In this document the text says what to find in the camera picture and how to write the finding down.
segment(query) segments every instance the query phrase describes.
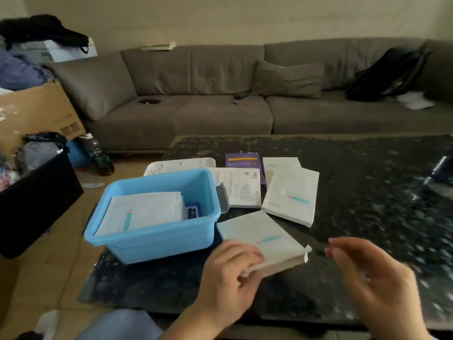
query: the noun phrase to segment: hand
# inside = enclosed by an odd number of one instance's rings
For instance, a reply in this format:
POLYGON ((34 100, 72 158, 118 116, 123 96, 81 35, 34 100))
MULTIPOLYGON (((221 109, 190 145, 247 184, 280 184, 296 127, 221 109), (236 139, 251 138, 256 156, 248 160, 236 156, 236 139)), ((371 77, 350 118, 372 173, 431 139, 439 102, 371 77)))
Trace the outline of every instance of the hand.
POLYGON ((258 271, 247 278, 242 278, 241 273, 263 260, 262 253, 255 246, 237 240, 222 243, 204 265, 198 297, 191 307, 193 311, 218 333, 239 320, 252 306, 262 280, 258 271))
POLYGON ((409 267, 368 240, 331 238, 329 243, 326 256, 342 271, 354 308, 374 337, 430 339, 415 274, 409 267))

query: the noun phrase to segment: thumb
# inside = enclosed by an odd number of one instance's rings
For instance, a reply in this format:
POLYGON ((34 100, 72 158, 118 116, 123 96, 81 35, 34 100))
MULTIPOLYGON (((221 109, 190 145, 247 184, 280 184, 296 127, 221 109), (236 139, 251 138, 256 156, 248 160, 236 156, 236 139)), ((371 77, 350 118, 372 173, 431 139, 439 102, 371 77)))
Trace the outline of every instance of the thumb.
POLYGON ((343 280, 351 297, 366 290, 364 278, 358 272, 352 259, 340 248, 332 248, 332 256, 343 273, 343 280))
POLYGON ((263 280, 261 270, 253 271, 242 283, 241 292, 248 304, 252 305, 258 286, 263 280))

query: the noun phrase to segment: brown cardboard box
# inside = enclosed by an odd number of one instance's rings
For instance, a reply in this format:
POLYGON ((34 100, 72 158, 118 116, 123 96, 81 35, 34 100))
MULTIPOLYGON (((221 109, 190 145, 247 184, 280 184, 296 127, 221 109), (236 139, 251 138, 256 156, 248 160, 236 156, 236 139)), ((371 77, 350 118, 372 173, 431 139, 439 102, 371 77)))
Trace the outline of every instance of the brown cardboard box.
POLYGON ((59 132, 67 140, 85 133, 59 82, 0 96, 0 149, 7 157, 23 143, 23 135, 42 131, 59 132))

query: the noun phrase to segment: white plastic tray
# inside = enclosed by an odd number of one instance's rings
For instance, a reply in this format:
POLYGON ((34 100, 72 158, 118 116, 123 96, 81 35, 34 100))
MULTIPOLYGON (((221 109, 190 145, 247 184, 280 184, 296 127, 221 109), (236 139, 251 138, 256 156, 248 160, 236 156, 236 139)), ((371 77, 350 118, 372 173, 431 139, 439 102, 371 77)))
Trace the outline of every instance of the white plastic tray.
POLYGON ((211 157, 200 159, 158 161, 150 164, 143 176, 162 173, 180 172, 182 170, 195 170, 197 168, 215 168, 216 161, 211 157))

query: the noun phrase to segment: coffee table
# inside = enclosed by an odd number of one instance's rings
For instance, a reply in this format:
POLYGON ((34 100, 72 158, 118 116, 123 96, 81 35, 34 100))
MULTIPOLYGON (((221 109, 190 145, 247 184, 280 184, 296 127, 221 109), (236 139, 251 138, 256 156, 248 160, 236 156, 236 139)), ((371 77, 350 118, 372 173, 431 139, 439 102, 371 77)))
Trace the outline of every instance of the coffee table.
MULTIPOLYGON (((312 228, 273 217, 314 251, 309 262, 263 280, 246 324, 359 326, 335 263, 324 255, 329 237, 367 238, 416 272, 430 329, 453 330, 453 201, 432 190, 411 201, 411 191, 453 148, 450 136, 200 136, 177 137, 164 160, 258 152, 262 157, 296 156, 319 171, 312 228)), ((255 210, 231 209, 219 221, 255 210)), ((103 253, 79 301, 130 307, 176 317, 197 295, 203 264, 221 242, 216 231, 205 250, 134 265, 103 253)))

